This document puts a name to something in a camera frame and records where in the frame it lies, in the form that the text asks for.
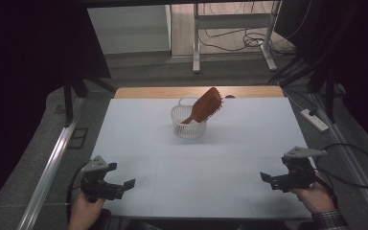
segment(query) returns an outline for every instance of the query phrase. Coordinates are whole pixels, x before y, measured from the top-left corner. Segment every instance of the wall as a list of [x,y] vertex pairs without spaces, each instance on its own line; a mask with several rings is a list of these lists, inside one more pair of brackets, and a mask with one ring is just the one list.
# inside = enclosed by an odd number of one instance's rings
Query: wall
[[169,51],[166,6],[88,9],[104,55]]

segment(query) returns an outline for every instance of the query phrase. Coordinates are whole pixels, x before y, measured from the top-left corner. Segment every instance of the desk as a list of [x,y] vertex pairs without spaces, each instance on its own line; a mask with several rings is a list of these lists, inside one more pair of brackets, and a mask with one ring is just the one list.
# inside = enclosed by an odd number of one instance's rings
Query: desk
[[130,218],[309,218],[295,195],[271,191],[259,175],[287,173],[280,157],[294,146],[306,146],[281,89],[217,87],[222,97],[237,99],[223,99],[198,139],[174,135],[170,109],[178,98],[199,96],[208,88],[117,91],[91,158],[101,155],[118,164],[105,181],[121,184],[136,178],[136,186],[104,208]]

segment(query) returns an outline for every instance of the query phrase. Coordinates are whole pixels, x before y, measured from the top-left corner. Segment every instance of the sleeve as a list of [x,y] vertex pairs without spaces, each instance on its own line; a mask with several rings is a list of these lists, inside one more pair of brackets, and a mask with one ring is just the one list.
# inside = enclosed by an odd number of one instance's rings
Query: sleeve
[[339,210],[312,214],[315,230],[349,230],[345,218]]

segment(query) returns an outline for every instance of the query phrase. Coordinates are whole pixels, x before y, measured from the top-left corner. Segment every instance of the gray floor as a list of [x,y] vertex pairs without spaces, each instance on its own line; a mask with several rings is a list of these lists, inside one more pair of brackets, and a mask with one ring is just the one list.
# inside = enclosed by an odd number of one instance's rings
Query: gray floor
[[[201,73],[192,73],[191,59],[188,57],[168,58],[153,57],[107,57],[112,79],[106,80],[115,87],[132,86],[192,86],[192,85],[252,85],[263,84],[273,75],[266,68],[261,55],[214,56],[203,57]],[[290,57],[277,58],[281,67],[290,61]],[[305,94],[304,78],[290,87]],[[87,82],[90,93],[85,100],[76,133],[87,130],[85,141],[75,138],[70,141],[58,168],[53,185],[50,188],[44,205],[35,222],[34,229],[66,229],[65,193],[74,170],[89,160],[101,128],[104,114],[113,94],[99,86]],[[291,98],[301,106],[307,101],[302,97],[289,93]],[[64,124],[62,90],[51,93],[47,98],[46,112],[34,138],[27,147],[22,159],[11,174],[0,192],[0,229],[15,229],[35,190],[47,160],[56,144]],[[330,133],[320,133],[299,115],[296,118],[303,131],[308,146],[322,149],[334,142]],[[357,145],[368,151],[368,135],[349,114],[341,98],[335,99],[334,115],[336,124],[348,143]],[[364,170],[368,173],[368,159],[356,153]],[[328,156],[319,163],[344,178],[350,179],[350,173],[341,158],[338,148],[331,149]],[[339,197],[340,209],[353,229],[368,229],[368,205],[362,192],[334,181],[335,191]]]

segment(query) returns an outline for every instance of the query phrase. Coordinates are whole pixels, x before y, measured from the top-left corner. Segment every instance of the desk leg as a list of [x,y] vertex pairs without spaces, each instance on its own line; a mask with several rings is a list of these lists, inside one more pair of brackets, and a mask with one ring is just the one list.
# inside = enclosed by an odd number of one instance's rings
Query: desk leg
[[264,42],[260,46],[265,62],[267,63],[268,69],[270,71],[277,70],[276,63],[274,63],[273,57],[271,56],[271,53],[270,53],[269,45],[270,45],[271,34],[273,33],[273,29],[274,29],[274,24],[276,24],[279,9],[280,9],[280,1],[274,2],[273,10],[271,10],[270,22],[268,24],[267,31],[265,33]]
[[193,51],[193,73],[201,71],[199,64],[199,40],[198,40],[198,4],[194,4],[194,51]]

